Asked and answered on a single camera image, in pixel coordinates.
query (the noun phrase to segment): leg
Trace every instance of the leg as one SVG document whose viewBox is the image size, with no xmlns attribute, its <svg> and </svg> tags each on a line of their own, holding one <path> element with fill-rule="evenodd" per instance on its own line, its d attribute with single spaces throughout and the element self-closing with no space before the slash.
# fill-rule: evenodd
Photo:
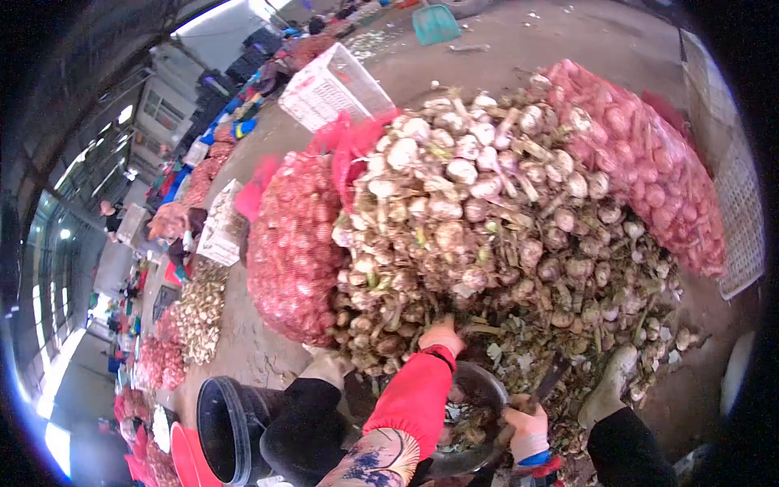
<svg viewBox="0 0 779 487">
<path fill-rule="evenodd" d="M 637 357 L 632 345 L 618 349 L 579 412 L 579 423 L 591 429 L 587 452 L 598 480 L 607 487 L 675 487 L 676 474 L 652 432 L 619 399 Z"/>
<path fill-rule="evenodd" d="M 676 473 L 663 458 L 654 435 L 627 406 L 592 428 L 587 452 L 597 479 L 607 487 L 677 485 Z"/>
<path fill-rule="evenodd" d="M 265 461 L 295 487 L 314 487 L 346 454 L 340 448 L 344 421 L 336 406 L 351 368 L 336 355 L 315 356 L 284 391 L 284 412 L 260 439 Z"/>
</svg>

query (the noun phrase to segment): green dustpan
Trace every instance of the green dustpan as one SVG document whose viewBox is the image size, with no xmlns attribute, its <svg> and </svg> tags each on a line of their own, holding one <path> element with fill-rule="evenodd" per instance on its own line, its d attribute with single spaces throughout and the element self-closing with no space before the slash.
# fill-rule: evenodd
<svg viewBox="0 0 779 487">
<path fill-rule="evenodd" d="M 444 5 L 428 5 L 426 0 L 422 0 L 422 4 L 425 6 L 414 12 L 411 21 L 417 39 L 423 46 L 451 41 L 463 35 L 448 8 Z"/>
</svg>

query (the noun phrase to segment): black bucket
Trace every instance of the black bucket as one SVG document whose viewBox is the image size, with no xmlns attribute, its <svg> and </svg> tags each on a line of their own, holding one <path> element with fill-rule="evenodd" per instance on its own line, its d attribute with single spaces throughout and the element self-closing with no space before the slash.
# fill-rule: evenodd
<svg viewBox="0 0 779 487">
<path fill-rule="evenodd" d="M 246 485 L 271 474 L 259 452 L 259 439 L 283 403 L 282 390 L 244 386 L 227 376 L 203 382 L 197 431 L 206 462 L 221 482 Z"/>
</svg>

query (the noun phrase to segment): red bucket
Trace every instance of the red bucket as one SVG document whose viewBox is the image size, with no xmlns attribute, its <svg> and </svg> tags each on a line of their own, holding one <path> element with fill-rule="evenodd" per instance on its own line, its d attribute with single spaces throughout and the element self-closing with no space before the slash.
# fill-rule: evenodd
<svg viewBox="0 0 779 487">
<path fill-rule="evenodd" d="M 182 487 L 222 487 L 222 482 L 206 463 L 196 429 L 185 428 L 179 422 L 173 423 L 171 456 Z"/>
</svg>

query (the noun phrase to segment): hand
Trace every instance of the hand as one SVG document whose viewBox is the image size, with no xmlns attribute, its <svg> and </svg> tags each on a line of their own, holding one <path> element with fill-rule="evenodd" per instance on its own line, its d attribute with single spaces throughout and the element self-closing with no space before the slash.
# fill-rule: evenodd
<svg viewBox="0 0 779 487">
<path fill-rule="evenodd" d="M 509 403 L 515 408 L 522 408 L 529 398 L 528 394 L 514 394 L 509 399 Z M 511 454 L 514 456 L 515 463 L 549 450 L 549 441 L 547 441 L 549 420 L 540 404 L 536 406 L 533 416 L 513 408 L 504 408 L 503 419 L 514 427 Z"/>
<path fill-rule="evenodd" d="M 454 332 L 454 316 L 446 315 L 443 319 L 433 321 L 430 330 L 419 337 L 420 350 L 432 345 L 443 345 L 452 352 L 454 358 L 465 349 L 465 342 Z"/>
</svg>

